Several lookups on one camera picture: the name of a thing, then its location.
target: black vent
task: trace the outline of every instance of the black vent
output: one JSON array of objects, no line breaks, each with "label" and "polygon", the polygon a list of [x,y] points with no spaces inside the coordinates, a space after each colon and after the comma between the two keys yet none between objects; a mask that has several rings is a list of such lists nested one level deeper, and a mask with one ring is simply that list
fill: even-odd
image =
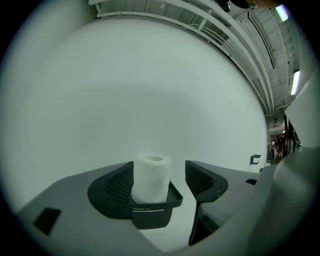
[{"label": "black vent", "polygon": [[209,175],[190,165],[185,170],[185,181],[194,197],[212,188],[214,185],[214,180]]},{"label": "black vent", "polygon": [[128,205],[133,185],[134,173],[129,169],[110,178],[105,184],[104,191],[113,200]]}]

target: white paper roll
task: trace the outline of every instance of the white paper roll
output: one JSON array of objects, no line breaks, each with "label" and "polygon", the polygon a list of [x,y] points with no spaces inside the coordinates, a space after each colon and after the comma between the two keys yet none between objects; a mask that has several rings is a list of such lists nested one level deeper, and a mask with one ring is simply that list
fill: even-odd
[{"label": "white paper roll", "polygon": [[170,158],[138,154],[133,168],[132,199],[138,204],[164,203],[167,200],[170,177]]}]

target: railing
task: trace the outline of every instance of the railing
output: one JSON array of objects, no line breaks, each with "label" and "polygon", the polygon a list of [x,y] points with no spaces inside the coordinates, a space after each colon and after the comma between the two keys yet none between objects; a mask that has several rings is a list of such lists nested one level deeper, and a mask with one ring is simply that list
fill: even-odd
[{"label": "railing", "polygon": [[[203,37],[209,43],[221,50],[241,70],[259,98],[265,109],[265,113],[269,115],[275,113],[274,97],[269,74],[263,61],[261,51],[251,36],[242,27],[242,24],[238,23],[228,13],[224,12],[215,2],[210,0],[197,0],[197,2],[200,2],[204,6],[204,9],[207,9],[207,11],[205,11],[192,3],[182,0],[148,0],[155,2],[160,1],[160,8],[162,9],[166,8],[167,4],[170,4],[183,10],[190,11],[202,18],[200,24],[186,24],[177,19],[148,12],[128,10],[102,12],[100,3],[107,1],[117,0],[89,0],[89,5],[96,6],[98,18],[114,16],[154,18],[178,25],[182,29],[187,29]],[[214,25],[217,28],[217,31],[219,31],[220,34],[223,34],[226,39],[219,35],[217,31],[213,31],[206,27],[207,23]]]}]

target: ceiling light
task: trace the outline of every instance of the ceiling light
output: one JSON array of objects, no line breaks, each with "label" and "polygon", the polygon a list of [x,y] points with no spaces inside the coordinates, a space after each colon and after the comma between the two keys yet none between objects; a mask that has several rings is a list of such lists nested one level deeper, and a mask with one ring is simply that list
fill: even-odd
[{"label": "ceiling light", "polygon": [[276,12],[279,14],[280,19],[281,19],[283,22],[288,19],[289,16],[288,16],[287,11],[286,11],[286,9],[285,9],[285,7],[284,7],[283,4],[280,5],[280,6],[278,6],[277,8],[275,8],[275,10],[276,10]]},{"label": "ceiling light", "polygon": [[291,95],[295,95],[298,89],[298,83],[299,83],[299,77],[300,77],[300,71],[295,70],[293,72],[293,84],[292,84],[292,90]]}]

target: ceiling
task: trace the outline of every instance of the ceiling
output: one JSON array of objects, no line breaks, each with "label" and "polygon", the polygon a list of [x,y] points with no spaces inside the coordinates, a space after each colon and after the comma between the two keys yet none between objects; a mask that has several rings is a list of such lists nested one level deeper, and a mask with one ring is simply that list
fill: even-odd
[{"label": "ceiling", "polygon": [[[283,113],[317,64],[301,28],[292,17],[282,22],[275,9],[242,9],[230,2],[230,12],[225,13],[214,0],[89,0],[88,3],[96,5],[98,19],[120,15],[158,19],[208,40],[240,68],[267,117]],[[298,90],[291,96],[297,69],[301,71]],[[269,123],[272,133],[281,127],[274,125],[272,121]]]}]

